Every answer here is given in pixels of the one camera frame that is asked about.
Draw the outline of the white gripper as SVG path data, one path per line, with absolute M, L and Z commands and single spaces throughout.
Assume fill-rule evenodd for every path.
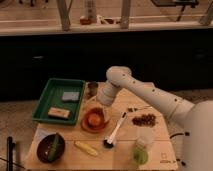
M 105 122 L 108 122 L 110 120 L 109 108 L 107 106 L 111 106 L 113 104 L 120 90 L 120 87 L 115 86 L 109 81 L 107 81 L 97 93 L 97 101 L 100 104 L 104 105 L 102 106 L 102 111 Z

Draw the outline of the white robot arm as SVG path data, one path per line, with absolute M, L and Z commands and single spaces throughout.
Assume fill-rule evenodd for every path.
M 106 78 L 99 103 L 111 106 L 121 89 L 127 89 L 184 129 L 182 171 L 213 171 L 213 100 L 194 104 L 135 79 L 125 66 L 111 66 Z

